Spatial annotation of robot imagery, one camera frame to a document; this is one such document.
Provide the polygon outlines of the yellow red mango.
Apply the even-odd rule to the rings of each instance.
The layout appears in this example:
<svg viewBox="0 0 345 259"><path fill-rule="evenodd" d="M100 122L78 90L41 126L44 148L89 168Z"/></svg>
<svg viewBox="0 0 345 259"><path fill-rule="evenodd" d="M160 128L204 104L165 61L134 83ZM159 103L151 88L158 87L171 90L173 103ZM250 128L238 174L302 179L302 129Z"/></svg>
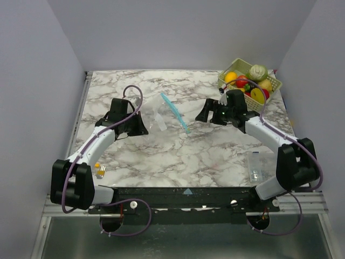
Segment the yellow red mango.
<svg viewBox="0 0 345 259"><path fill-rule="evenodd" d="M251 98L263 105L265 103L266 94L259 88L254 88L251 91Z"/></svg>

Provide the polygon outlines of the clear zip top bag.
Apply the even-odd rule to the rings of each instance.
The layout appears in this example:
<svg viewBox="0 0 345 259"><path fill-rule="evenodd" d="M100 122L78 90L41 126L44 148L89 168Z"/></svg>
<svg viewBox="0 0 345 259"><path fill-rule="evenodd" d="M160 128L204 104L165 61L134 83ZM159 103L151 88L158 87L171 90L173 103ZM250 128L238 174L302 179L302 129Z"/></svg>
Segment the clear zip top bag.
<svg viewBox="0 0 345 259"><path fill-rule="evenodd" d="M143 123L150 133L163 132L175 126L181 126L186 134L190 133L177 107L164 93L144 101L140 112Z"/></svg>

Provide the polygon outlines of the green white cabbage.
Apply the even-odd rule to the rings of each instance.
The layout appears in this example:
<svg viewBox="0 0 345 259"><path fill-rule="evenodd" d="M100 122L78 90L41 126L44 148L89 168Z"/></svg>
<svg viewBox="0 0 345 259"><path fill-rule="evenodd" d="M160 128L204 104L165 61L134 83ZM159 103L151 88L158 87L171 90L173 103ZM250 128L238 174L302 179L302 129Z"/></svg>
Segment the green white cabbage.
<svg viewBox="0 0 345 259"><path fill-rule="evenodd" d="M248 78L255 82L263 81L268 76L268 69L263 65L253 65L248 72Z"/></svg>

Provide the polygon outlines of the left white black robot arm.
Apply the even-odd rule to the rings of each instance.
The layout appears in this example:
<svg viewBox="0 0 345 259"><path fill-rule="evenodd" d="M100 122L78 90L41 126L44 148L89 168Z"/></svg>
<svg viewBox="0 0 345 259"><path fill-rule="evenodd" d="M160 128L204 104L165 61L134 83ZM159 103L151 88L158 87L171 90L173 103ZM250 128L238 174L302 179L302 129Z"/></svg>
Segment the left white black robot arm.
<svg viewBox="0 0 345 259"><path fill-rule="evenodd" d="M121 134L129 137L148 134L139 108L127 99L112 99L110 110L95 123L87 141L66 160L58 159L53 164L50 199L61 205L64 213L86 210L92 205L101 205L108 213L118 210L120 201L115 189L96 186L92 170Z"/></svg>

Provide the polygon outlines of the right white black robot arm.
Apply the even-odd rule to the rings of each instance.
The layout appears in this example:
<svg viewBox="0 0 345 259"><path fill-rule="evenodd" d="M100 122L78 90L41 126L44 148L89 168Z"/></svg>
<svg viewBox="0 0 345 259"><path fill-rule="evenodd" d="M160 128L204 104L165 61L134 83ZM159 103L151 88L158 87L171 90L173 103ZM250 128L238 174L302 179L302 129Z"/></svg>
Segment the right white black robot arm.
<svg viewBox="0 0 345 259"><path fill-rule="evenodd" d="M256 212L265 208L270 198L323 180L313 142L288 135L265 121L258 112L249 111L240 90L227 91L220 100L207 98L195 119L223 126L231 124L275 153L275 176L250 190L248 205Z"/></svg>

